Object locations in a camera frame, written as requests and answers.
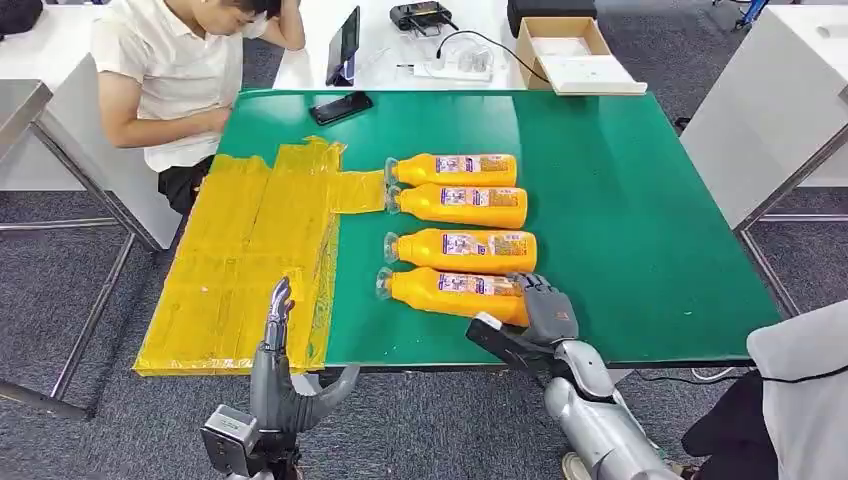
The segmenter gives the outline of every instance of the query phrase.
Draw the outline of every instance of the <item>gray carpet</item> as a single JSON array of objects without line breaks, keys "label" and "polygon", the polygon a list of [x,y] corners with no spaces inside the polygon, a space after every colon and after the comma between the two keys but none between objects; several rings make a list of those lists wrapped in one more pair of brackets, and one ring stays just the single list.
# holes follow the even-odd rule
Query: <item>gray carpet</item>
[{"label": "gray carpet", "polygon": [[[670,118],[694,112],[742,38],[728,32],[736,18],[728,2],[598,4],[613,51]],[[270,86],[280,52],[248,42],[245,58],[245,85]],[[799,192],[784,205],[848,209],[833,191]],[[56,208],[73,218],[91,203],[77,193],[0,193],[0,222]],[[848,297],[845,226],[761,225],[755,234],[802,308]],[[0,377],[49,391],[121,240],[117,229],[0,237]],[[130,371],[172,256],[131,253],[68,392],[96,418],[54,419],[0,401],[0,479],[219,478],[198,428],[218,403],[247,408],[247,378]],[[691,460],[683,432],[726,388],[635,375],[619,386],[649,435],[680,460]],[[537,387],[514,372],[363,375],[349,401],[301,443],[309,479],[557,479],[567,449]]]}]

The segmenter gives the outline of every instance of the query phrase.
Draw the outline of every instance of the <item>green tabletop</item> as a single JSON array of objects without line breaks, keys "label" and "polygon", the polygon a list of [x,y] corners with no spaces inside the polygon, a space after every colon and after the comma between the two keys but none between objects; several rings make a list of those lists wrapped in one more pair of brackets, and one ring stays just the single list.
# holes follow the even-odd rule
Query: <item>green tabletop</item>
[{"label": "green tabletop", "polygon": [[[525,230],[539,240],[536,271],[571,297],[581,338],[610,364],[738,362],[748,358],[747,334],[779,321],[652,95],[369,95],[373,109],[319,127],[309,107],[337,94],[244,93],[220,152],[273,162],[279,144],[319,135],[348,145],[345,170],[421,152],[514,154],[530,199]],[[499,363],[465,338],[468,319],[375,296],[386,232],[433,226],[460,228],[405,214],[342,216],[327,365]]]}]

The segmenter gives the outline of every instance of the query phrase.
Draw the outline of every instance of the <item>open box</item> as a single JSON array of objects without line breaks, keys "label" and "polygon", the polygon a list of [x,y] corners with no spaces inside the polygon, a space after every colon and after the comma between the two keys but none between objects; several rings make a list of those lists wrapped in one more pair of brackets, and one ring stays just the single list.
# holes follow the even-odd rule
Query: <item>open box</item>
[{"label": "open box", "polygon": [[522,68],[529,89],[553,88],[557,95],[642,95],[647,89],[613,56],[590,17],[523,18],[516,55],[550,81]]}]

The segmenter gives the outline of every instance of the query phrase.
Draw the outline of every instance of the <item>white table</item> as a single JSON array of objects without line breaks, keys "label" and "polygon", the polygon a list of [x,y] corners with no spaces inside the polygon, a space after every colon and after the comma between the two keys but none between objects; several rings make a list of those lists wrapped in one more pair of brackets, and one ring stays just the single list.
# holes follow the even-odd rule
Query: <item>white table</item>
[{"label": "white table", "polygon": [[[826,38],[820,27],[841,25]],[[790,313],[798,314],[748,233],[796,186],[848,186],[848,6],[767,7],[680,137],[728,225]]]},{"label": "white table", "polygon": [[[52,92],[41,120],[54,139],[100,188],[129,212],[137,237],[168,248],[182,217],[157,191],[157,175],[141,149],[117,149],[104,137],[97,72],[89,55],[92,21],[101,6],[47,5],[29,32],[0,42],[0,79],[41,80]],[[30,131],[0,159],[0,190],[82,190]]]},{"label": "white table", "polygon": [[[354,88],[359,90],[483,90],[524,89],[519,64],[497,45],[474,35],[457,35],[448,40],[443,52],[477,41],[490,47],[494,58],[491,82],[415,77],[407,65],[435,58],[439,42],[454,29],[442,28],[438,37],[418,38],[401,32],[389,19],[389,10],[404,2],[398,0],[303,0],[300,12],[306,33],[306,47],[286,52],[274,81],[281,90],[326,90],[330,40],[353,11],[360,6],[359,50],[356,53]],[[453,22],[463,30],[475,30],[515,50],[515,39],[506,19],[506,0],[444,0],[441,4],[453,14]]]}]

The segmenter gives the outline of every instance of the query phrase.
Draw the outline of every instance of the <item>desk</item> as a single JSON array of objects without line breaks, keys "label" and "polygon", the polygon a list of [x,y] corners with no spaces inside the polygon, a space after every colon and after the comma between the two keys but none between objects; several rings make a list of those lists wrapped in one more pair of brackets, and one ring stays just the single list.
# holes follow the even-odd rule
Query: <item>desk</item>
[{"label": "desk", "polygon": [[848,186],[848,37],[820,30],[840,24],[848,24],[848,5],[767,7],[680,136],[792,316],[799,308],[749,229],[848,220],[768,214],[795,187]]},{"label": "desk", "polygon": [[[456,25],[475,30],[515,50],[515,39],[506,19],[506,0],[444,0],[440,2],[453,14]],[[410,64],[435,58],[439,42],[454,29],[446,26],[442,34],[432,38],[415,38],[401,32],[389,19],[389,10],[397,0],[303,0],[300,12],[306,33],[306,47],[286,52],[280,62],[274,88],[280,90],[325,90],[330,40],[353,11],[360,6],[359,51],[354,87],[360,90],[458,90],[458,89],[524,89],[518,63],[500,47],[482,39],[494,54],[494,76],[491,82],[470,82],[414,77],[399,64]],[[468,42],[468,35],[458,35],[446,43],[447,48]]]},{"label": "desk", "polygon": [[[581,337],[614,366],[738,364],[748,333],[780,320],[652,95],[369,94],[375,108],[318,127],[307,109],[338,95],[243,93],[219,151],[272,161],[279,144],[319,135],[348,145],[346,170],[425,151],[516,155],[537,271],[571,296]],[[465,339],[467,319],[376,298],[383,236],[428,226],[456,228],[342,216],[327,365],[499,363]]]},{"label": "desk", "polygon": [[88,416],[86,410],[71,405],[62,399],[82,359],[82,354],[91,339],[91,335],[94,333],[94,328],[106,308],[106,302],[109,300],[121,269],[126,263],[130,248],[132,248],[136,239],[142,244],[145,244],[145,240],[144,233],[137,228],[133,219],[114,202],[112,197],[86,171],[78,157],[66,147],[62,139],[68,137],[67,132],[61,128],[61,124],[55,120],[53,115],[46,111],[50,100],[50,90],[41,81],[0,80],[0,162],[5,160],[5,156],[10,151],[14,150],[15,144],[20,141],[26,132],[31,132],[34,138],[37,138],[43,144],[43,148],[55,156],[53,159],[55,168],[63,168],[67,175],[78,181],[100,201],[112,217],[0,223],[0,232],[122,225],[127,230],[127,237],[112,264],[109,274],[103,281],[100,293],[91,307],[88,318],[83,324],[50,396],[0,379],[0,397],[41,407],[56,414],[84,418]]},{"label": "desk", "polygon": [[[102,133],[91,25],[105,7],[47,5],[31,31],[0,42],[0,79],[41,80],[52,92],[43,117],[56,140],[104,190],[123,204],[150,249],[168,248],[182,216],[157,191],[141,149],[114,148]],[[31,133],[0,161],[0,190],[82,190]]]}]

